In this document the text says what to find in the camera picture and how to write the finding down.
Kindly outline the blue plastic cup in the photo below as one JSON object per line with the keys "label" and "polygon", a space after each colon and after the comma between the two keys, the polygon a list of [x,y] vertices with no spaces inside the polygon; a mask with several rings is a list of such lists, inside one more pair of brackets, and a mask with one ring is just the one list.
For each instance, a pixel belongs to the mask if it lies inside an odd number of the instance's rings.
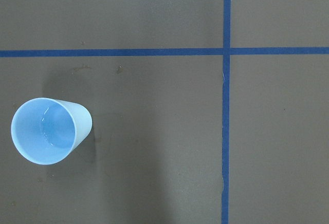
{"label": "blue plastic cup", "polygon": [[81,104],[35,98],[22,104],[11,122],[11,137],[28,161],[51,165],[65,159],[90,133],[92,116]]}

